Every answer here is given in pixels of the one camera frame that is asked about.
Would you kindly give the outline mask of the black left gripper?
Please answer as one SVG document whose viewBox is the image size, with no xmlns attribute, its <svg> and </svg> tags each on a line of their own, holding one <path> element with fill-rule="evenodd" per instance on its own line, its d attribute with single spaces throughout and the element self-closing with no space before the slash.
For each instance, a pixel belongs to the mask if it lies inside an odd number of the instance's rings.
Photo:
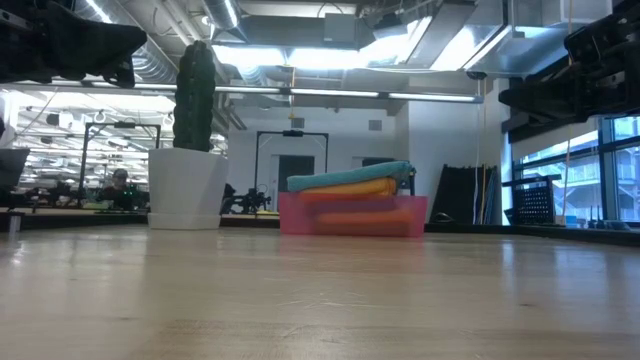
<svg viewBox="0 0 640 360">
<path fill-rule="evenodd" d="M 91 75 L 132 88 L 132 55 L 146 41 L 139 27 L 78 16 L 75 0 L 0 0 L 0 83 Z"/>
</svg>

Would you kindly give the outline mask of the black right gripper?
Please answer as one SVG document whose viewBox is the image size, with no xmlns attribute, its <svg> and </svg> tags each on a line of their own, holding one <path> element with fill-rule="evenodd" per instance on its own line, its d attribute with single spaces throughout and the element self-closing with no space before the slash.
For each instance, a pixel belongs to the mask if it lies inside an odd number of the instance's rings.
<svg viewBox="0 0 640 360">
<path fill-rule="evenodd" d="M 640 115 L 640 0 L 622 0 L 612 14 L 568 35 L 564 46 L 569 73 L 520 80 L 499 101 L 543 121 Z"/>
</svg>

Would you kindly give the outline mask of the orange microfiber towel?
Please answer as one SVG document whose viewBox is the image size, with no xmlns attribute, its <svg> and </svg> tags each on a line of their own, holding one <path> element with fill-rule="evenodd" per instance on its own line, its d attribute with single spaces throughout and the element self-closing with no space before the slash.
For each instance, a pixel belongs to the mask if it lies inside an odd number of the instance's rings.
<svg viewBox="0 0 640 360">
<path fill-rule="evenodd" d="M 382 195 L 391 196 L 397 192 L 396 180 L 390 177 L 372 180 L 317 187 L 303 190 L 304 194 L 338 194 L 338 195 Z"/>
</svg>

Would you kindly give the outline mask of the teal microfiber towel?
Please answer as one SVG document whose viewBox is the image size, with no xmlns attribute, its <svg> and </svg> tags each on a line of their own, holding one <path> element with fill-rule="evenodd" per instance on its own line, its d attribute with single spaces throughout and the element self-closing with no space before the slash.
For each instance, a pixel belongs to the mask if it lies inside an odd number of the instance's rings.
<svg viewBox="0 0 640 360">
<path fill-rule="evenodd" d="M 414 170 L 414 166 L 408 161 L 392 161 L 341 172 L 294 175 L 287 178 L 287 190 L 301 192 L 312 188 L 354 184 L 385 177 L 396 181 L 408 181 Z"/>
</svg>

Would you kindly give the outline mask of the black standing panel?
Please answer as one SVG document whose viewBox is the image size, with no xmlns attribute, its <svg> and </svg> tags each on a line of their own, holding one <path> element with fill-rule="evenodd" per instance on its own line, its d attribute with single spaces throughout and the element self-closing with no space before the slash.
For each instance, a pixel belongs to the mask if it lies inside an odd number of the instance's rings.
<svg viewBox="0 0 640 360">
<path fill-rule="evenodd" d="M 497 225 L 496 166 L 453 167 L 441 171 L 430 223 Z"/>
</svg>

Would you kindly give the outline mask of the person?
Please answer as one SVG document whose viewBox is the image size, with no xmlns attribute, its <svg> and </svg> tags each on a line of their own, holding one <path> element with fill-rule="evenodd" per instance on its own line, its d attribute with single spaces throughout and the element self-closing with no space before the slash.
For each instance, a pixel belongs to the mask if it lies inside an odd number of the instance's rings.
<svg viewBox="0 0 640 360">
<path fill-rule="evenodd" d="M 100 192 L 98 200 L 110 201 L 113 209 L 132 210 L 133 195 L 127 180 L 128 172 L 125 169 L 116 169 L 112 174 L 111 184 Z"/>
</svg>

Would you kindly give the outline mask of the white hexagonal plant pot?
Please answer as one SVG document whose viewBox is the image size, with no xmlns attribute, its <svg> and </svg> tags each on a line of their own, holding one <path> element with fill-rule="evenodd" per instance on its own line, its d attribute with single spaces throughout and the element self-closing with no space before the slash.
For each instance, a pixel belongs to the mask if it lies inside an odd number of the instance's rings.
<svg viewBox="0 0 640 360">
<path fill-rule="evenodd" d="M 228 160 L 181 148 L 149 152 L 149 227 L 214 230 L 220 226 Z"/>
</svg>

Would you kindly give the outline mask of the dark monitor screen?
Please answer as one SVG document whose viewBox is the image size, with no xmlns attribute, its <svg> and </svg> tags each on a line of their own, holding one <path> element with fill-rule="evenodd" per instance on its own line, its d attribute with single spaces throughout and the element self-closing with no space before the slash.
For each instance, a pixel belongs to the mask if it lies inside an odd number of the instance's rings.
<svg viewBox="0 0 640 360">
<path fill-rule="evenodd" d="M 28 148 L 0 149 L 0 207 L 15 207 L 11 192 L 19 184 L 29 154 Z"/>
</svg>

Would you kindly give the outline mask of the long ceiling light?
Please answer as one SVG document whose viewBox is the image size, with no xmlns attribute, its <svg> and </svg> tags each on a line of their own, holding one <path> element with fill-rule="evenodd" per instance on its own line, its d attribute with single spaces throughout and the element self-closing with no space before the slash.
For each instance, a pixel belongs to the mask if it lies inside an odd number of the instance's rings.
<svg viewBox="0 0 640 360">
<path fill-rule="evenodd" d="M 15 83 L 0 84 L 0 89 L 26 90 L 58 88 L 62 90 L 93 92 L 98 91 L 129 91 L 140 94 L 166 94 L 175 93 L 177 86 L 173 84 L 137 83 L 133 88 L 120 88 L 108 82 L 102 81 L 69 81 L 55 80 L 52 83 L 42 84 L 33 81 L 21 81 Z M 438 93 L 407 93 L 407 92 L 385 92 L 385 91 L 362 91 L 362 90 L 340 90 L 340 89 L 312 89 L 312 88 L 290 88 L 290 87 L 251 87 L 251 86 L 217 86 L 216 92 L 223 94 L 252 94 L 252 95 L 282 95 L 282 96 L 316 96 L 316 97 L 340 97 L 375 100 L 401 100 L 401 101 L 421 101 L 421 102 L 443 102 L 443 103 L 470 103 L 481 104 L 484 97 L 481 95 L 456 95 Z"/>
</svg>

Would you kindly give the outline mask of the dark door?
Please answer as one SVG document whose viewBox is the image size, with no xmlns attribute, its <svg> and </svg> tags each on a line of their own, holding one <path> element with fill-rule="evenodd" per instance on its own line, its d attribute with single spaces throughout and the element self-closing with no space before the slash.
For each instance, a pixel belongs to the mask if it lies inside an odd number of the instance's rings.
<svg viewBox="0 0 640 360">
<path fill-rule="evenodd" d="M 280 155 L 278 165 L 278 191 L 288 192 L 287 179 L 290 176 L 313 175 L 315 158 L 313 156 Z"/>
</svg>

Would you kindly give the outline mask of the grey ceiling unit box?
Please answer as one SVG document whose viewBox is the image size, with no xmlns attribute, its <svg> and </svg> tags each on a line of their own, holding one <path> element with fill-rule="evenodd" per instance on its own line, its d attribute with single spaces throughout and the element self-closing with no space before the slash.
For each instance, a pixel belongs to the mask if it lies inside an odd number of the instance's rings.
<svg viewBox="0 0 640 360">
<path fill-rule="evenodd" d="M 352 14 L 326 13 L 323 41 L 353 44 L 356 40 L 357 18 Z"/>
</svg>

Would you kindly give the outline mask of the red plastic bin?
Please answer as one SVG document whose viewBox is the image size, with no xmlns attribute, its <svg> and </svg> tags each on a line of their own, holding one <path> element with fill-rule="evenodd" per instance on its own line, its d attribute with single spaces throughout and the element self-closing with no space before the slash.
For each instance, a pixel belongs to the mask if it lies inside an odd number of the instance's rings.
<svg viewBox="0 0 640 360">
<path fill-rule="evenodd" d="M 291 235 L 420 237 L 424 233 L 428 199 L 410 195 L 338 195 L 282 193 L 279 195 L 280 230 Z M 324 225 L 323 213 L 382 212 L 395 209 L 413 214 L 411 223 Z"/>
</svg>

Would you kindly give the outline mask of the silver ribbed air duct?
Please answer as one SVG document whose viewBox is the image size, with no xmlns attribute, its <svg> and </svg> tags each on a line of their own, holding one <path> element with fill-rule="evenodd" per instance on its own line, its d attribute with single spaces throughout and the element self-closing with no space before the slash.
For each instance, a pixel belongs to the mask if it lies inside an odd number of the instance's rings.
<svg viewBox="0 0 640 360">
<path fill-rule="evenodd" d="M 172 83 L 187 46 L 239 29 L 236 0 L 75 0 L 75 12 L 88 20 L 141 28 L 146 44 L 133 55 L 137 80 Z"/>
</svg>

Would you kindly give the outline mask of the black gantry frame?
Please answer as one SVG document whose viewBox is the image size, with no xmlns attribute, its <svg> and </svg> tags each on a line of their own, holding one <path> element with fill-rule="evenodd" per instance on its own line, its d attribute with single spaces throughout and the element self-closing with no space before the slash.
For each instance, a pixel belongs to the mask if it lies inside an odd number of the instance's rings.
<svg viewBox="0 0 640 360">
<path fill-rule="evenodd" d="M 84 136 L 83 136 L 80 178 L 79 178 L 79 185 L 78 185 L 77 196 L 76 196 L 76 205 L 78 209 L 80 209 L 82 206 L 81 201 L 86 199 L 85 175 L 86 175 L 86 164 L 87 164 L 89 142 L 93 140 L 96 136 L 99 136 L 100 133 L 107 127 L 113 127 L 115 129 L 153 128 L 155 130 L 155 133 L 151 134 L 150 138 L 154 141 L 155 148 L 156 149 L 160 148 L 161 132 L 162 132 L 160 125 L 139 124 L 135 122 L 125 122 L 125 121 L 116 121 L 116 122 L 110 122 L 110 123 L 107 123 L 107 122 L 99 123 L 96 121 L 87 122 L 85 124 L 85 130 L 84 130 Z"/>
<path fill-rule="evenodd" d="M 255 141 L 254 188 L 266 188 L 272 207 L 278 207 L 278 165 L 280 155 L 313 156 L 313 175 L 328 171 L 330 135 L 302 130 L 258 131 Z"/>
</svg>

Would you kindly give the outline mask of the silver rectangular air duct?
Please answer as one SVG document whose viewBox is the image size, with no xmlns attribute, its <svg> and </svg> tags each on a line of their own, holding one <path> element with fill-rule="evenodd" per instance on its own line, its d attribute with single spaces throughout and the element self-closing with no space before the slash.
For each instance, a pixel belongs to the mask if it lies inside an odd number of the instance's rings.
<svg viewBox="0 0 640 360">
<path fill-rule="evenodd" d="M 417 0 L 398 64 L 435 72 L 533 74 L 564 56 L 569 0 Z"/>
</svg>

